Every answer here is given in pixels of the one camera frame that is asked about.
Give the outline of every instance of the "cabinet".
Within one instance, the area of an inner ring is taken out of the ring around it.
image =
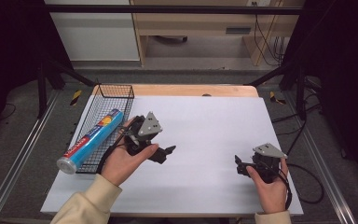
[[[46,4],[128,5],[126,0],[45,0]],[[72,62],[138,61],[130,13],[51,13]]]
[[[251,0],[131,0],[131,4],[246,7],[248,1]],[[304,1],[271,0],[269,6],[301,7]],[[260,29],[267,40],[272,36],[290,36],[297,18],[298,16],[257,16]],[[141,63],[145,62],[147,38],[150,35],[242,35],[254,65],[258,65],[261,60],[261,52],[255,43],[262,51],[267,48],[260,32],[255,33],[255,15],[134,13],[133,19]]]

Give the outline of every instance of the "sleeve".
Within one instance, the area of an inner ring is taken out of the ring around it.
[[[289,211],[273,214],[255,214],[255,223],[257,224],[291,224]]]
[[[51,223],[107,223],[110,208],[122,191],[101,175],[85,192],[77,192],[62,206]]]

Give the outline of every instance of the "black wire basket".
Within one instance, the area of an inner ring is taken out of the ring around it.
[[[79,135],[76,139],[78,141],[85,135],[95,124],[97,124],[107,113],[116,108],[123,112],[123,121],[129,119],[131,107],[133,103],[133,89],[131,85],[110,85],[100,84],[96,87],[92,94],[92,101],[89,106],[89,111],[81,124]],[[83,165],[77,169],[78,174],[95,174],[98,164],[104,152],[114,144],[117,137],[117,129],[115,129],[87,160]]]

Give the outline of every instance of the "hand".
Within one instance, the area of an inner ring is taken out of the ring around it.
[[[289,169],[287,168],[286,159],[281,159],[281,169],[287,176]],[[253,167],[247,166],[246,170],[255,182],[260,204],[264,212],[272,214],[285,211],[287,189],[283,181],[279,177],[276,177],[272,183],[266,184]]]
[[[132,119],[128,120],[124,126],[128,126]],[[135,156],[131,156],[125,147],[124,139],[121,138],[118,147],[106,159],[101,175],[115,186],[121,185],[128,177],[141,165],[142,162],[151,157],[158,149],[158,144],[146,147]]]

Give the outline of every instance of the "black cable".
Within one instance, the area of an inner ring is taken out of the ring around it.
[[[296,133],[298,131],[300,131],[301,127],[295,129],[294,131],[290,132],[290,133],[277,133],[276,135],[277,136],[280,136],[280,135],[289,135],[289,134],[292,134],[292,133]]]
[[[293,141],[292,145],[289,147],[289,150],[287,150],[287,152],[286,152],[286,155],[287,155],[287,156],[289,156],[290,152],[292,152],[292,149],[294,148],[294,146],[295,146],[295,144],[296,144],[298,138],[300,137],[302,131],[304,130],[304,127],[305,127],[305,124],[306,124],[306,123],[307,123],[307,119],[304,119],[304,123],[303,123],[303,125],[301,126],[300,131],[299,131],[298,134],[296,135],[296,138],[295,138],[295,140]]]
[[[286,186],[287,189],[287,198],[286,198],[286,203],[284,204],[284,208],[287,210],[289,209],[290,203],[292,202],[292,191],[290,189],[290,185],[289,185],[289,180],[287,179],[286,174],[280,169],[280,172],[276,172],[274,171],[271,167],[269,167],[267,164],[265,164],[262,161],[258,161],[259,163],[261,163],[262,165],[264,165],[268,170],[270,170],[272,173],[274,173],[277,177],[280,178],[280,180],[283,182],[283,184]]]
[[[308,109],[306,109],[307,112],[310,112],[311,110],[319,107],[321,104],[316,104],[316,105],[313,105],[311,107],[309,107]],[[297,116],[298,113],[295,113],[295,114],[292,114],[292,115],[289,115],[289,116],[286,116],[286,117],[281,117],[281,118],[277,118],[277,119],[272,119],[271,122],[272,123],[276,123],[276,122],[281,122],[281,121],[284,121],[284,120],[287,120],[287,119],[290,119],[290,118],[293,118],[295,116]]]
[[[271,23],[271,25],[269,26],[269,29],[268,29],[269,32],[271,31],[272,24],[273,24],[273,21],[275,20],[275,17],[276,17],[276,15],[274,15],[273,18],[272,18],[272,23]],[[268,49],[269,53],[271,54],[272,58],[273,58],[278,64],[271,64],[271,63],[267,62],[266,57],[264,56],[264,53],[263,53],[263,51],[261,50],[261,48],[258,46],[257,40],[256,40],[256,38],[255,38],[255,32],[256,32],[257,28],[258,28],[258,30],[259,30],[261,36],[263,37],[263,40],[264,40],[264,42],[265,42],[265,44],[266,44],[266,46],[267,46],[267,49]],[[261,28],[260,28],[260,25],[259,25],[259,23],[258,23],[257,14],[255,14],[255,31],[254,31],[254,38],[255,38],[255,45],[257,46],[258,50],[260,50],[261,56],[263,57],[263,59],[264,59],[264,61],[266,62],[266,64],[271,65],[271,66],[280,65],[280,62],[277,60],[277,58],[275,58],[274,54],[272,53],[271,48],[269,47],[269,42],[268,42],[267,39],[265,38],[265,36],[264,36],[264,34],[263,34],[263,31],[262,31]]]
[[[271,65],[271,66],[276,66],[276,65],[278,65],[278,64],[272,64],[272,63],[267,62],[267,59],[266,59],[266,57],[264,56],[263,50],[261,50],[261,48],[258,46],[257,40],[256,40],[256,38],[255,38],[255,32],[256,32],[256,30],[257,30],[257,27],[259,27],[259,26],[258,26],[258,19],[257,19],[257,15],[255,15],[255,31],[254,31],[255,46],[256,46],[256,47],[258,48],[258,50],[260,51],[261,56],[263,57],[263,59],[264,59],[264,61],[266,62],[266,64]],[[263,36],[263,39],[264,39],[264,41],[265,41],[266,44],[267,44],[267,48],[268,48],[269,52],[271,52],[271,50],[269,49],[269,44],[267,43],[267,39],[265,39],[265,37],[264,37],[263,32],[261,31],[261,29],[260,29],[260,34]]]
[[[11,106],[13,106],[13,110],[10,112],[10,114],[4,116],[3,118],[0,118],[0,120],[2,120],[2,119],[7,119],[8,117],[12,116],[12,115],[14,114],[14,112],[16,112],[16,110],[17,110],[17,107],[16,107],[15,105],[13,105],[13,104],[6,104],[6,105],[11,105]]]
[[[124,128],[124,130],[123,130],[123,128],[120,128],[121,130],[122,130],[122,133],[121,133],[121,135],[117,138],[117,140],[115,141],[115,143],[111,146],[111,147],[109,147],[105,152],[104,152],[104,154],[103,154],[103,156],[101,157],[101,160],[100,160],[100,163],[98,163],[98,167],[97,167],[97,171],[96,171],[96,173],[97,174],[101,174],[101,172],[102,172],[102,170],[103,170],[103,166],[104,166],[104,164],[105,164],[105,162],[106,162],[106,159],[110,156],[110,154],[112,154],[112,152],[116,149],[116,147],[118,147],[118,143],[120,142],[120,140],[124,137],[124,135],[126,135],[127,133],[128,133],[128,130],[129,130],[129,128],[130,128],[130,126],[133,124],[133,122],[135,122],[136,121],[136,118],[134,118],[133,120],[132,120],[132,122],[127,126],[127,127],[125,127]]]
[[[303,170],[304,172],[308,173],[309,175],[311,175],[316,180],[316,182],[318,182],[319,186],[321,187],[321,196],[317,200],[315,200],[315,201],[305,200],[300,195],[298,195],[298,199],[303,203],[310,203],[310,204],[316,204],[316,203],[321,202],[322,199],[324,198],[324,185],[322,184],[322,181],[315,174],[313,174],[311,171],[307,170],[306,168],[304,168],[304,167],[302,167],[300,165],[287,163],[287,166],[296,167],[296,168],[298,168],[300,170]]]

